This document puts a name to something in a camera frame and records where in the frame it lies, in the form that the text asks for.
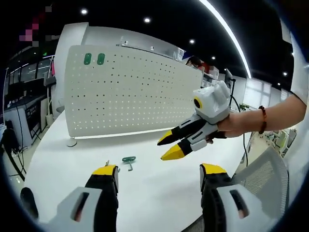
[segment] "black ceiling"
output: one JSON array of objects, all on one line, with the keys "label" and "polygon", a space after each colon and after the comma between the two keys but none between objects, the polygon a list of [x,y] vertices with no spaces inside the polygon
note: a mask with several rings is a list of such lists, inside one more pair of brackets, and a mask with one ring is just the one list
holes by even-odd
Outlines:
[{"label": "black ceiling", "polygon": [[[275,11],[260,0],[210,0],[226,20],[238,39],[252,76],[278,87],[290,88],[293,75],[292,46],[282,40],[281,24]],[[105,26],[133,30],[148,34],[183,48],[223,72],[227,67],[233,75],[246,76],[238,52],[214,16],[198,0],[133,0],[84,1],[83,4],[56,2],[52,12],[37,3],[15,8],[16,22],[6,25],[9,46],[4,57],[31,45],[19,42],[18,34],[29,28],[33,20],[40,22],[34,39],[44,41],[46,35],[60,35],[67,23],[89,22],[91,26]],[[81,15],[82,8],[88,15]],[[150,24],[144,17],[152,19]]]}]

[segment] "person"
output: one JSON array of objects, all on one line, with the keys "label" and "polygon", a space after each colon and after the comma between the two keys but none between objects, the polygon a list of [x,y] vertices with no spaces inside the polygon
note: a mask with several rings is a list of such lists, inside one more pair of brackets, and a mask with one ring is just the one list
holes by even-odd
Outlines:
[{"label": "person", "polygon": [[190,67],[195,67],[195,68],[199,68],[200,66],[202,66],[202,62],[199,58],[195,57],[195,56],[191,56],[188,61],[186,62],[187,66]]},{"label": "person", "polygon": [[291,86],[293,95],[285,101],[265,109],[266,127],[262,128],[264,121],[263,110],[230,113],[223,121],[218,123],[219,131],[224,131],[225,137],[237,137],[252,131],[277,131],[297,126],[297,136],[290,146],[283,161],[289,172],[289,204],[293,202],[301,188],[309,167],[309,65],[292,37],[294,52],[294,74]]}]

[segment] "human arm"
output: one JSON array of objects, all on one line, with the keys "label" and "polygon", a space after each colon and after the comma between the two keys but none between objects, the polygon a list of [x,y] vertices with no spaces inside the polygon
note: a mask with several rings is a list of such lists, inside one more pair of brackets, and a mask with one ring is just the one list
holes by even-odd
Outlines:
[{"label": "human arm", "polygon": [[[292,95],[285,101],[265,109],[267,131],[277,131],[291,127],[304,119],[307,106],[297,96]],[[260,131],[263,124],[262,110],[231,113],[218,123],[219,131],[226,137],[238,137],[246,132]]]}]

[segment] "pegboard panel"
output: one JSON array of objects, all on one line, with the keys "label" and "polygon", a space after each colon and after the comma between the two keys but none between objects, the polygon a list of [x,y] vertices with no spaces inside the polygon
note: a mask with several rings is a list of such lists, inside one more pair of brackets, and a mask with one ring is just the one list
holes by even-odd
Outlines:
[{"label": "pegboard panel", "polygon": [[202,73],[172,59],[125,47],[76,45],[65,70],[71,137],[174,127],[194,112]]}]

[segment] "white table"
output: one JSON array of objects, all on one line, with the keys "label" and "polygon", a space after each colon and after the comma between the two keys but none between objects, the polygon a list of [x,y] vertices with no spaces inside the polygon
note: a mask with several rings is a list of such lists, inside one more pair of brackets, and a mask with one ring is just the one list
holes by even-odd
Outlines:
[{"label": "white table", "polygon": [[[53,123],[30,163],[25,187],[31,188],[41,222],[56,214],[57,205],[76,187],[85,186],[92,172],[116,164],[119,173],[118,232],[179,232],[202,214],[199,165],[220,165],[232,176],[244,154],[242,136],[217,139],[213,145],[179,160],[160,157],[172,146],[157,146],[164,131],[110,138],[70,138],[64,113]],[[123,157],[136,156],[133,171]]]}]

